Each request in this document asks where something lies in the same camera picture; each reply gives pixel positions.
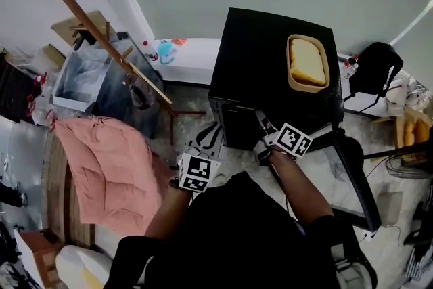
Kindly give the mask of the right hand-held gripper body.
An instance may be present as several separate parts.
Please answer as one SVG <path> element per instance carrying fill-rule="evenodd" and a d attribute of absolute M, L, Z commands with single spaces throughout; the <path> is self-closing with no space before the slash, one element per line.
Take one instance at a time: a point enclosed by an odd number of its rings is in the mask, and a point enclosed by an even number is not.
<path fill-rule="evenodd" d="M 253 152 L 259 165 L 267 166 L 272 150 L 277 150 L 292 158 L 302 158 L 312 142 L 311 137 L 292 125 L 284 123 L 279 131 L 271 128 L 270 133 L 258 141 Z"/>

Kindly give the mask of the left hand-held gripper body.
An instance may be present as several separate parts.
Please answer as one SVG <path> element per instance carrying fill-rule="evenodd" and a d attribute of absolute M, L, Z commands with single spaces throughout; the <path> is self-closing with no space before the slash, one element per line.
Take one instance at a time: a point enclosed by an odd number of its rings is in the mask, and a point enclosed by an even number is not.
<path fill-rule="evenodd" d="M 205 192 L 219 171 L 219 150 L 185 145 L 177 156 L 179 187 L 193 192 Z"/>

